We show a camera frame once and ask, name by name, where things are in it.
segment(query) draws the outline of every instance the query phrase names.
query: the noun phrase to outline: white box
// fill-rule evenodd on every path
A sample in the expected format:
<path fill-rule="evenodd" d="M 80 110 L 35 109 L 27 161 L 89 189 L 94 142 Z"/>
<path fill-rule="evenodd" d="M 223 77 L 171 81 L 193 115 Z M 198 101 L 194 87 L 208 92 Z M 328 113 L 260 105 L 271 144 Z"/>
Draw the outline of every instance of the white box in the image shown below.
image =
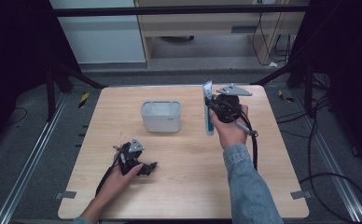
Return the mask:
<path fill-rule="evenodd" d="M 181 104 L 177 101 L 144 102 L 141 116 L 149 132 L 176 133 L 181 129 Z"/>

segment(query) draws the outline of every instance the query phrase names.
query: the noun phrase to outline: wooden table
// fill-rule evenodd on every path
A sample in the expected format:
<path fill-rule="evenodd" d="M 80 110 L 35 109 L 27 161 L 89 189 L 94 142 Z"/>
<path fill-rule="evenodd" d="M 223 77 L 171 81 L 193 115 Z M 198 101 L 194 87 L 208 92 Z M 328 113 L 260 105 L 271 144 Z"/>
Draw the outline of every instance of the wooden table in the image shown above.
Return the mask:
<path fill-rule="evenodd" d="M 300 186 L 288 157 L 264 89 L 239 86 L 253 92 L 241 96 L 249 106 L 249 118 L 258 131 L 258 171 L 266 180 L 283 218 L 307 217 L 305 200 L 293 200 L 290 192 Z M 227 171 L 217 133 L 204 128 L 202 86 L 116 87 L 102 91 L 80 149 L 59 217 L 80 215 L 94 197 L 115 149 L 136 137 L 146 149 L 139 161 L 158 162 L 150 176 L 137 176 L 130 187 L 104 213 L 103 218 L 231 218 Z M 150 100 L 176 100 L 182 106 L 178 133 L 149 133 L 140 114 Z M 251 153 L 251 139 L 247 139 Z"/>

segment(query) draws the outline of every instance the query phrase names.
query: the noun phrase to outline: gray floor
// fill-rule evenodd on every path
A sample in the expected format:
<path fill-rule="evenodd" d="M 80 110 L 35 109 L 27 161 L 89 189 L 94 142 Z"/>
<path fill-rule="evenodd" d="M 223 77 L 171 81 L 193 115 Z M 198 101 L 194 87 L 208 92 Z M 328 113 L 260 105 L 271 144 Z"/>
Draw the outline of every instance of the gray floor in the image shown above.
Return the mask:
<path fill-rule="evenodd" d="M 212 79 L 215 83 L 250 83 L 257 81 L 275 70 L 261 65 L 255 57 L 245 35 L 236 36 L 196 36 L 192 41 L 180 39 L 161 39 L 155 42 L 152 64 L 149 68 L 119 68 L 116 72 L 94 73 L 86 75 L 110 86 L 119 85 L 167 85 L 202 84 Z M 286 75 L 265 86 L 273 113 L 276 118 L 294 114 L 283 119 L 294 118 L 303 110 L 298 102 L 289 103 L 279 97 L 278 90 L 297 99 L 303 87 L 288 91 L 284 81 Z M 72 93 L 57 91 L 57 99 L 66 98 L 63 112 L 56 123 L 53 133 L 40 156 L 31 179 L 21 195 L 18 206 L 12 216 L 14 223 L 64 223 L 57 216 L 60 200 L 55 199 L 57 192 L 65 190 L 68 178 L 77 159 L 79 146 L 83 142 L 83 133 L 89 125 L 100 90 L 95 90 L 79 80 L 73 79 Z M 80 98 L 85 92 L 90 97 L 84 108 L 78 108 Z M 315 91 L 319 99 L 324 92 Z M 17 108 L 9 118 L 9 125 L 0 135 L 0 208 L 14 187 L 24 164 L 28 160 L 35 142 L 46 125 L 47 105 L 45 86 L 39 86 L 23 93 L 17 102 Z M 292 164 L 301 180 L 308 176 L 308 138 L 309 119 L 301 118 L 279 124 Z M 317 113 L 319 134 L 325 139 L 333 160 L 341 172 L 353 179 L 362 188 L 362 158 L 355 157 L 352 146 L 338 122 L 337 116 L 326 106 Z M 328 167 L 320 139 L 312 143 L 313 173 L 328 172 Z M 338 193 L 339 187 L 332 177 L 319 177 L 314 180 L 317 194 L 330 209 L 350 219 L 344 198 Z M 309 191 L 309 183 L 303 183 L 302 189 Z M 357 201 L 362 204 L 361 195 L 353 189 Z M 286 220 L 286 223 L 344 223 L 331 215 L 313 196 L 306 200 L 310 215 L 303 220 Z"/>

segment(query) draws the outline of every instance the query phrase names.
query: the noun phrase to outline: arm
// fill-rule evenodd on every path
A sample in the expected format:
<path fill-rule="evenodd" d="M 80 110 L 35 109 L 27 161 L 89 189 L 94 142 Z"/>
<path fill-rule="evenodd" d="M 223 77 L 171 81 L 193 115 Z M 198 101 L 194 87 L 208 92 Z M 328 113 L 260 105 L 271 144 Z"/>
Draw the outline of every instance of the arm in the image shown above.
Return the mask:
<path fill-rule="evenodd" d="M 100 193 L 90 201 L 88 207 L 80 217 L 74 219 L 74 224 L 96 223 L 106 207 L 111 204 L 120 193 L 126 189 L 132 179 L 140 171 L 142 164 L 134 166 L 129 173 L 122 175 L 119 166 L 116 166 L 104 182 Z"/>
<path fill-rule="evenodd" d="M 244 144 L 224 150 L 233 223 L 283 223 L 265 180 L 254 169 Z"/>
<path fill-rule="evenodd" d="M 242 105 L 245 114 L 248 107 Z M 247 133 L 236 122 L 222 123 L 211 111 L 228 170 L 233 223 L 283 223 L 263 178 L 254 169 L 245 146 Z"/>

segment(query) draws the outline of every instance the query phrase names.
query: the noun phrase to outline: denim sleeve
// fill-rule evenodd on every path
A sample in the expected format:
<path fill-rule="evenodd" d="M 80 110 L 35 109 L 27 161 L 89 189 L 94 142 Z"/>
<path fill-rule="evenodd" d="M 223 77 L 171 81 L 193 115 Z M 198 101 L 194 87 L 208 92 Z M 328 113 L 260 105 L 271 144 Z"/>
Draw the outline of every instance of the denim sleeve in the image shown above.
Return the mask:
<path fill-rule="evenodd" d="M 243 144 L 224 150 L 232 223 L 283 223 L 265 180 L 254 169 Z"/>
<path fill-rule="evenodd" d="M 93 224 L 93 223 L 84 217 L 76 217 L 73 220 L 72 224 Z"/>

